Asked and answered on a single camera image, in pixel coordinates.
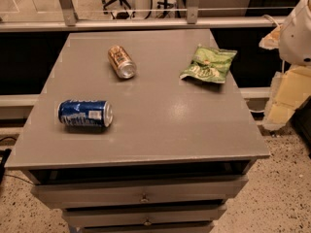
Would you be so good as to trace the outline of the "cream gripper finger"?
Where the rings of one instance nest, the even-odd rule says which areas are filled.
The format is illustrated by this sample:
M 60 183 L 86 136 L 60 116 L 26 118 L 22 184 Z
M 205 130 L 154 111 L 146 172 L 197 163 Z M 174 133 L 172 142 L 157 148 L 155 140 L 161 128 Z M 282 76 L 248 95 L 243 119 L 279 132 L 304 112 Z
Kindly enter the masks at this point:
M 263 128 L 276 131 L 286 125 L 294 112 L 311 96 L 311 67 L 292 65 L 276 72 L 264 109 Z
M 270 33 L 268 33 L 260 40 L 259 47 L 265 50 L 278 49 L 281 29 L 281 25 L 275 27 Z

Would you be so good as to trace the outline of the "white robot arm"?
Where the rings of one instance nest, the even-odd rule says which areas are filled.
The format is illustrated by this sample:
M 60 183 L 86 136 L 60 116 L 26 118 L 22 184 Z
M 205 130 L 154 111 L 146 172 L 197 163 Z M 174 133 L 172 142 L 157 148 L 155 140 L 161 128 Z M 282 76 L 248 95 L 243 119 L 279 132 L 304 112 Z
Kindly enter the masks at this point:
M 276 72 L 262 125 L 276 131 L 286 125 L 294 112 L 311 96 L 311 0 L 300 0 L 282 25 L 262 38 L 262 49 L 279 51 L 282 66 Z

